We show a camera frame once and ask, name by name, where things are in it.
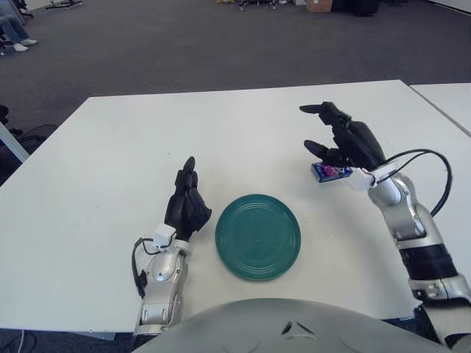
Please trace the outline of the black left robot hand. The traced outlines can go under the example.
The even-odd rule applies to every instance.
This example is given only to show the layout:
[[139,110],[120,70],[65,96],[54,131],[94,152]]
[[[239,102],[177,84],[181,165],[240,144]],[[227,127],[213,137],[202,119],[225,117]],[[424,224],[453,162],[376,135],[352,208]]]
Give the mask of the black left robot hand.
[[210,220],[212,209],[206,206],[198,191],[196,160],[189,157],[177,172],[175,191],[166,208],[164,224],[175,228],[176,239],[189,242]]

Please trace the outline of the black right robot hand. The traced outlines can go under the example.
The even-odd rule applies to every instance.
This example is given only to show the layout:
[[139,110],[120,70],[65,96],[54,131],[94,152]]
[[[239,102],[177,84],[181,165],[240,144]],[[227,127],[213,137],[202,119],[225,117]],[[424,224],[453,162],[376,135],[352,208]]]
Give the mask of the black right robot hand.
[[300,107],[304,113],[317,114],[326,126],[332,128],[335,148],[328,148],[312,140],[305,140],[304,147],[333,167],[364,168],[373,171],[386,163],[383,150],[369,127],[354,121],[334,103],[309,104]]

